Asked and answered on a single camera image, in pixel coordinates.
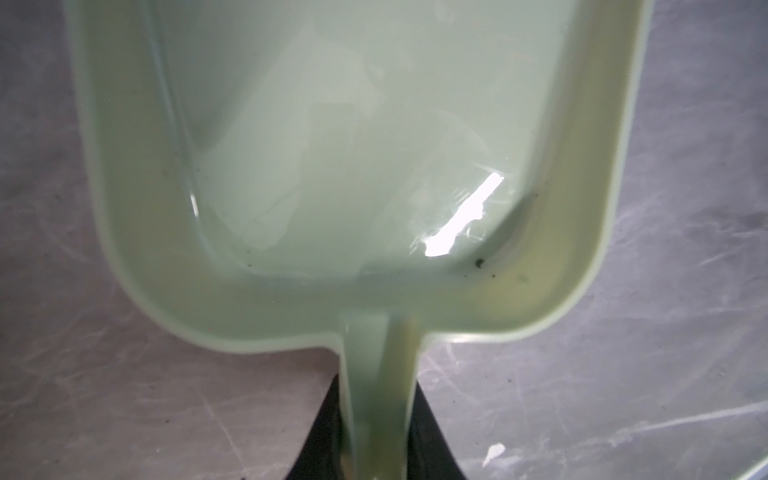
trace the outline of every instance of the gray marble countertop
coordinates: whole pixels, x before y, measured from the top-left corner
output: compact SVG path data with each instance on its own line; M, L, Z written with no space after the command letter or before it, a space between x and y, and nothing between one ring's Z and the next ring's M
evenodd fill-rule
M60 8L0 2L0 478L281 479L336 357L198 349L122 293ZM658 1L594 285L530 339L431 349L419 381L471 480L721 480L768 450L765 0Z

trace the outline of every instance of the dustpan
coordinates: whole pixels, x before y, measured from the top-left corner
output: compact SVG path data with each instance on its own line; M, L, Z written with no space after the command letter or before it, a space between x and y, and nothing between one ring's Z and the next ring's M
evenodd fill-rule
M339 354L294 478L460 478L419 353L536 333L594 277L651 2L65 10L98 232L128 295L207 348Z

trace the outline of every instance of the white paint chip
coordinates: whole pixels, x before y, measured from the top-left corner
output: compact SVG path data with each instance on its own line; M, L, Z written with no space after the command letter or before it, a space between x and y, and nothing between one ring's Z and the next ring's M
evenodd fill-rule
M485 455L485 460L482 461L482 466L485 468L491 460L498 458L507 450L507 447L503 443L495 443L488 447L488 453Z

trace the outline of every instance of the light green plastic scoop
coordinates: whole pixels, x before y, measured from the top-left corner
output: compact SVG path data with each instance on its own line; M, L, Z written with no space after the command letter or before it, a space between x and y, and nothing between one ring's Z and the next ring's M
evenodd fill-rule
M341 358L401 478L421 352L552 324L605 251L645 0L67 0L101 243L164 328Z

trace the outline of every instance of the marble surface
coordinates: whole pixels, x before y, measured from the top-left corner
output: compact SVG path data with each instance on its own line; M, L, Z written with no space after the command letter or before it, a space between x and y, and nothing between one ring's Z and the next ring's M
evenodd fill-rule
M212 353L136 310L68 69L57 2L0 2L0 478L282 478L335 356ZM764 0L658 0L594 285L538 336L435 347L419 381L472 480L719 480L765 453Z

